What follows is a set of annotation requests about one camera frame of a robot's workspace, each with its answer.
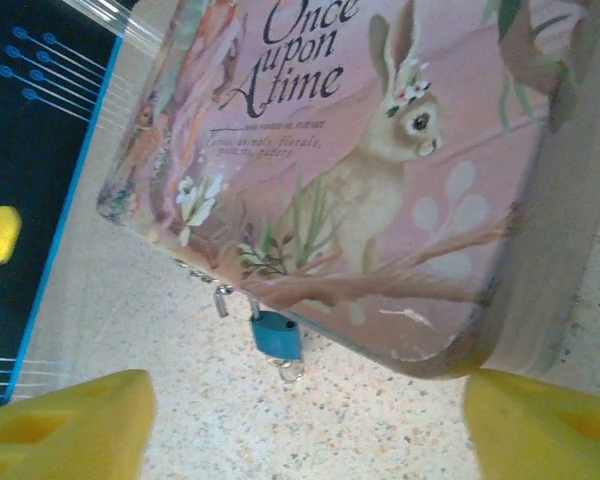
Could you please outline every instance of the flower crown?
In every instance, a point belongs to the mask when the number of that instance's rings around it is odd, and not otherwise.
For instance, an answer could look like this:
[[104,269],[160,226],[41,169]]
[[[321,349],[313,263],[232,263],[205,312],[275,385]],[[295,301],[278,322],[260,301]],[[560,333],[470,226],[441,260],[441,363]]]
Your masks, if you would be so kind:
[[416,100],[422,98],[431,88],[431,82],[422,78],[422,71],[429,66],[428,62],[420,64],[417,58],[410,61],[414,73],[404,86],[396,86],[393,90],[393,104],[387,110],[387,116],[393,117],[400,108],[405,105],[411,105]]

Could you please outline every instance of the blue edge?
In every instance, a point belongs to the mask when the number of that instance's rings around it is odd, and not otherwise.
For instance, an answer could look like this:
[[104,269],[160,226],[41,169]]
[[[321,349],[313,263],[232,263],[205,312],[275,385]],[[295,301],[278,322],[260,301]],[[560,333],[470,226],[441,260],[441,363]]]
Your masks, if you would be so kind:
[[84,142],[82,143],[80,156],[78,157],[78,162],[76,163],[76,168],[73,172],[71,183],[69,184],[69,190],[67,191],[67,196],[62,207],[62,213],[60,214],[60,219],[58,220],[58,226],[56,227],[55,234],[53,235],[53,241],[51,242],[49,255],[47,257],[47,261],[42,272],[42,278],[40,279],[40,285],[38,286],[38,291],[33,301],[33,306],[31,307],[31,313],[29,315],[29,319],[27,320],[27,326],[25,327],[24,334],[22,336],[22,341],[18,350],[18,356],[16,357],[16,362],[13,367],[13,371],[11,372],[11,378],[9,379],[9,385],[3,396],[3,404],[7,404],[9,400],[11,400],[11,395],[13,395],[13,391],[16,388],[18,376],[20,375],[22,365],[24,364],[24,359],[27,354],[29,342],[31,341],[31,335],[33,334],[33,327],[35,325],[36,317],[38,316],[38,312],[40,310],[40,304],[42,303],[42,297],[44,296],[47,282],[49,281],[49,276],[51,275],[51,270],[53,269],[53,264],[55,262],[56,255],[58,254],[58,249],[60,248],[60,241],[62,240],[64,228],[67,224],[69,210],[71,210],[73,197],[75,195],[76,188],[78,186],[78,181],[80,180],[80,175],[82,174],[82,169],[87,158],[87,153],[89,151],[91,139],[96,130],[98,116],[100,114],[100,110],[102,109],[102,103],[104,101],[105,94],[107,93],[107,88],[111,81],[111,75],[113,75],[113,69],[115,68],[115,64],[118,59],[118,53],[120,52],[120,47],[122,46],[122,42],[122,37],[116,38],[116,41],[113,45],[113,49],[111,51],[111,56],[109,57],[109,64],[107,65],[107,70],[102,80],[100,94],[98,95],[98,100],[96,101],[93,113],[91,114],[91,120],[89,121],[87,134],[84,138]]

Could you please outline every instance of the blue padlock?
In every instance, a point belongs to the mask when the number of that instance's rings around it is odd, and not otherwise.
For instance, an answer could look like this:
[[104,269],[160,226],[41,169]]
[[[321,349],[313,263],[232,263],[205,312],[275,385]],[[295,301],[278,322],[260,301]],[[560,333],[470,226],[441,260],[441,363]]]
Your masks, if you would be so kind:
[[277,312],[261,311],[258,303],[250,299],[251,329],[256,347],[269,357],[280,360],[301,360],[300,328]]

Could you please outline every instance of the rabbit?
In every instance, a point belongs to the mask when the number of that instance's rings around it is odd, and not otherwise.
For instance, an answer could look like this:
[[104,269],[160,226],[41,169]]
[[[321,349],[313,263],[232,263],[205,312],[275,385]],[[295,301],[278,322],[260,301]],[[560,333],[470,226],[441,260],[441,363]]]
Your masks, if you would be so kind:
[[[351,152],[296,197],[296,202],[300,199],[300,241],[304,242],[314,202],[318,195],[326,196],[330,225],[316,243],[333,230],[335,234],[319,253],[342,255],[356,274],[371,273],[378,267],[376,239],[403,207],[407,191],[404,164],[430,156],[443,143],[440,107],[429,91],[430,84],[409,84],[415,78],[416,14],[416,1],[408,0],[391,25],[380,15],[371,18],[369,53],[382,80],[384,98]],[[408,88],[420,91],[404,98]],[[293,231],[294,203],[274,226],[278,239]]]

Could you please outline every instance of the pink tin box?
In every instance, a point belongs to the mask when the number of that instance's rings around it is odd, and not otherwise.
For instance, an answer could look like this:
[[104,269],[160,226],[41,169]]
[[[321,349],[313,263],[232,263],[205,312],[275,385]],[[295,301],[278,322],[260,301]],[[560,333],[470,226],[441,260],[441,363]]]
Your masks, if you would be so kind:
[[600,216],[600,2],[200,3],[99,212],[394,370],[546,367]]

